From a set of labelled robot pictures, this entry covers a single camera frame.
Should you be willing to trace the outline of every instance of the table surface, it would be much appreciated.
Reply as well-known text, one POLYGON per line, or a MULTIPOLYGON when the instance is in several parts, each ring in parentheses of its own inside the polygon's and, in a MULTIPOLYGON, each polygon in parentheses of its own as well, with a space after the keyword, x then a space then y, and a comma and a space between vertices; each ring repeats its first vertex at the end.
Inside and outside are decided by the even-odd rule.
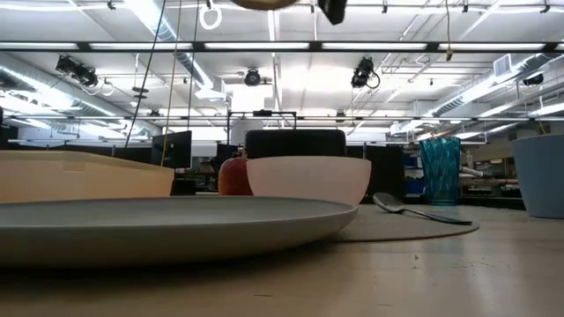
POLYGON ((314 244, 165 268, 2 269, 0 314, 562 316, 564 220, 457 209, 480 229, 431 240, 314 244))

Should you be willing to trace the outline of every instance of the spoon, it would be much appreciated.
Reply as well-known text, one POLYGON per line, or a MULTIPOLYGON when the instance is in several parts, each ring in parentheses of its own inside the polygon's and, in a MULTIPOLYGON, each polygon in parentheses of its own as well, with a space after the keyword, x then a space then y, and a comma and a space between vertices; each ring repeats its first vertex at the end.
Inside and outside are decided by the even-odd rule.
POLYGON ((390 194, 376 193, 372 196, 372 198, 374 199, 375 204, 377 204, 380 208, 382 208, 383 210, 386 210, 387 212, 400 214, 400 213, 403 213, 404 211, 409 211, 409 212, 418 214, 420 216, 427 217, 431 220, 439 221, 439 222, 442 222, 442 223, 445 223, 445 224, 452 224, 452 225, 471 225, 472 224, 472 221, 465 221, 465 220, 459 220, 459 219, 454 219, 454 218, 450 218, 450 217, 443 217, 443 216, 429 214, 429 213, 422 212, 422 211, 409 210, 405 207, 405 205, 401 201, 399 201, 396 197, 394 197, 393 195, 390 195, 390 194))

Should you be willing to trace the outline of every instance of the gray placemat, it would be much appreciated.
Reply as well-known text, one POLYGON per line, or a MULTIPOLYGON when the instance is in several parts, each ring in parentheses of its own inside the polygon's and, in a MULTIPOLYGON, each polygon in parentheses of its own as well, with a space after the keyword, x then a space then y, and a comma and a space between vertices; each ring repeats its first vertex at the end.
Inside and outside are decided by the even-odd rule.
MULTIPOLYGON (((438 211, 433 213, 446 216, 460 216, 456 212, 438 211)), ((368 242, 414 240, 452 236, 473 232, 479 228, 472 225, 449 225, 413 215, 392 214, 375 205, 361 205, 356 218, 337 234, 330 236, 333 242, 368 242)))

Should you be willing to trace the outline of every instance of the red apple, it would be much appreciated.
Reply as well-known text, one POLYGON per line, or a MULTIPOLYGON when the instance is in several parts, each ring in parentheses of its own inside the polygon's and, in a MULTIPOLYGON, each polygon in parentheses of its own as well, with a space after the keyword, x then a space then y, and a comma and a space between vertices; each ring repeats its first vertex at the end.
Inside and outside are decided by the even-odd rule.
POLYGON ((219 169, 220 195, 253 195, 247 177, 247 159, 230 158, 219 169))

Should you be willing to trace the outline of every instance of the teal vase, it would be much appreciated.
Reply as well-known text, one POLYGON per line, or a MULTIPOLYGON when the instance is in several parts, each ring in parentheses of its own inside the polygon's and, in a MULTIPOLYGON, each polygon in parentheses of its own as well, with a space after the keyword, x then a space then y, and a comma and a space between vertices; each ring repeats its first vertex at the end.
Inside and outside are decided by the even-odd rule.
POLYGON ((425 191, 432 205, 453 206, 458 199, 460 139, 436 137, 419 141, 425 191))

